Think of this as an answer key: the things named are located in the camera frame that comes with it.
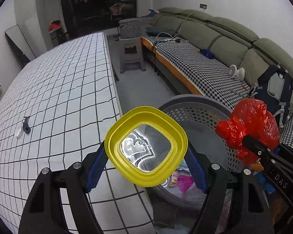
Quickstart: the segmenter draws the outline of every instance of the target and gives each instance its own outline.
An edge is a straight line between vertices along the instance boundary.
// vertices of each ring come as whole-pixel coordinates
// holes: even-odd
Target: orange fabric trim
[[[156,58],[166,67],[169,69],[169,71],[177,77],[187,88],[192,94],[197,94],[197,95],[202,95],[200,91],[195,88],[195,86],[183,75],[181,74],[174,65],[172,65],[168,60],[166,60],[163,56],[161,56],[157,51],[156,47],[155,49],[153,48],[152,44],[148,42],[146,39],[141,38],[141,43],[150,51],[155,53]]]

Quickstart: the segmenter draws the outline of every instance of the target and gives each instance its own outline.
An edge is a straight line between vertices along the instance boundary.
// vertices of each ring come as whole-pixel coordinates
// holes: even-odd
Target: red bag
[[[258,99],[241,100],[229,120],[220,121],[216,126],[218,136],[226,140],[231,149],[238,149],[237,158],[243,165],[249,165],[259,158],[242,145],[242,139],[249,134],[274,149],[280,139],[276,119],[267,111],[266,104]]]

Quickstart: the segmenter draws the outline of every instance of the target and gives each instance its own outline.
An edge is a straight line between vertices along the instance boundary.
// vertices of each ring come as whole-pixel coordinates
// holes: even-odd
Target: backpack strap
[[[261,87],[264,83],[266,83],[267,81],[269,81],[269,79],[271,78],[271,76],[278,72],[280,70],[280,66],[269,66],[266,71],[257,79],[257,81],[255,82],[255,84],[253,84],[248,92],[248,95],[251,96],[256,89],[258,89],[259,87]]]
[[[291,76],[288,74],[288,71],[285,71],[285,77],[284,77],[284,85],[282,89],[282,93],[280,96],[280,110],[278,110],[273,116],[276,117],[278,114],[280,114],[280,120],[279,120],[279,127],[283,128],[283,117],[285,112],[285,107],[287,103],[290,102],[292,97],[292,83],[291,83]]]

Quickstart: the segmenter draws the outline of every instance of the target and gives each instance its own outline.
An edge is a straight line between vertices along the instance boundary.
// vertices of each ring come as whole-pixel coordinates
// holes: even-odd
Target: white grid tablecloth
[[[82,161],[120,118],[106,46],[104,34],[95,33],[50,50],[26,65],[0,102],[0,217],[13,233],[41,169]],[[17,139],[24,116],[31,132]],[[61,197],[68,228],[77,233],[65,189]],[[145,190],[110,161],[88,198],[105,233],[155,233]]]

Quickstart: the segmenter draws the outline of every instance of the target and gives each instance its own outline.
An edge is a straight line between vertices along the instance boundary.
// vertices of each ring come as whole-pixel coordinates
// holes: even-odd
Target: yellow container
[[[122,116],[108,131],[105,151],[119,172],[142,187],[163,183],[186,154],[183,128],[162,111],[137,107]]]

